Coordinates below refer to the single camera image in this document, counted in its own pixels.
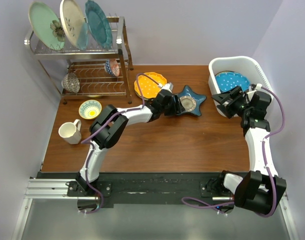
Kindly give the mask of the clear glass plate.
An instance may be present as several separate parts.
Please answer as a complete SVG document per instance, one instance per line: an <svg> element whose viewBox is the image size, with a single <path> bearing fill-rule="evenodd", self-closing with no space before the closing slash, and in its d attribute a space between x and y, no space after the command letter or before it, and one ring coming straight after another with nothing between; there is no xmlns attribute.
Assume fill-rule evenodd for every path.
<svg viewBox="0 0 305 240"><path fill-rule="evenodd" d="M192 112L197 106L196 100L188 95L181 96L180 101L186 112Z"/></svg>

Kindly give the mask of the dark blue scalloped plate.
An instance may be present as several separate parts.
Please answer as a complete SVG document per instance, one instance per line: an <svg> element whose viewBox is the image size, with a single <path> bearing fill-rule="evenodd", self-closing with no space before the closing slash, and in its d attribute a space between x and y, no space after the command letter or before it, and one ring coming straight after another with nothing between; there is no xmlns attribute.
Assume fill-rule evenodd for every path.
<svg viewBox="0 0 305 240"><path fill-rule="evenodd" d="M202 115L200 107L203 102L206 101L207 96L195 93L189 85L185 85L183 90L178 93L179 101L183 107L177 114L185 115L189 114L195 117Z"/></svg>

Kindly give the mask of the orange dotted plate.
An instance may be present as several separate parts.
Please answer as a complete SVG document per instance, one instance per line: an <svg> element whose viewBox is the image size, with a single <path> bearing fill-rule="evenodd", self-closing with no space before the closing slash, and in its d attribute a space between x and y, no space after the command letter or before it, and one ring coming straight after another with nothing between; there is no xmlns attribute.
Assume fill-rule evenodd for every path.
<svg viewBox="0 0 305 240"><path fill-rule="evenodd" d="M146 100L150 98L155 98L161 90L159 85L164 86L168 83L168 81L165 77L156 72L145 72L144 74L154 79L156 83L146 76L140 75L138 77L138 83L143 93L143 97Z"/></svg>

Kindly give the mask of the white plate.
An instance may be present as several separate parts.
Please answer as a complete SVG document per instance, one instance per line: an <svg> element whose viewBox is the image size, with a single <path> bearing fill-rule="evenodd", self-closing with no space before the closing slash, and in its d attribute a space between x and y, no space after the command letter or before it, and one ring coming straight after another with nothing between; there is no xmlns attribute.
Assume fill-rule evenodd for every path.
<svg viewBox="0 0 305 240"><path fill-rule="evenodd" d="M140 99L143 98L145 101L150 101L150 100L155 99L154 97L151 97L151 98L142 97L141 94L140 94L140 92L136 92L136 91L135 91L135 94L136 94Z"/></svg>

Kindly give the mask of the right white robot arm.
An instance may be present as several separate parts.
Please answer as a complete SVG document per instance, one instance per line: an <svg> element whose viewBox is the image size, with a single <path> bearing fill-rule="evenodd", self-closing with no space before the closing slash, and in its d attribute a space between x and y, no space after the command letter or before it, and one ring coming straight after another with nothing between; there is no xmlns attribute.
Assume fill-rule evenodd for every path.
<svg viewBox="0 0 305 240"><path fill-rule="evenodd" d="M211 97L227 118L235 115L241 118L240 126L249 153L249 172L242 177L224 170L215 184L215 191L222 197L232 193L236 207L268 218L275 213L287 188L286 180L278 176L270 148L270 138L283 130L285 122L271 131L265 118L272 100L278 103L280 100L261 84L252 84L249 92L237 86Z"/></svg>

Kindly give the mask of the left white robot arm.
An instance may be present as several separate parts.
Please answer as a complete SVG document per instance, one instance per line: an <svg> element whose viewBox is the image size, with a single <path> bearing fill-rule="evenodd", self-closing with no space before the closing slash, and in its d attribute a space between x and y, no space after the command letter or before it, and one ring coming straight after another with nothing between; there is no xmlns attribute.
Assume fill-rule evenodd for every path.
<svg viewBox="0 0 305 240"><path fill-rule="evenodd" d="M76 176L78 190L84 196L95 193L95 183L108 149L119 141L127 126L155 121L162 114L176 116L184 111L179 95L166 89L136 107L116 108L107 105L91 124L90 136L82 141L83 144L89 144L89 150L84 165Z"/></svg>

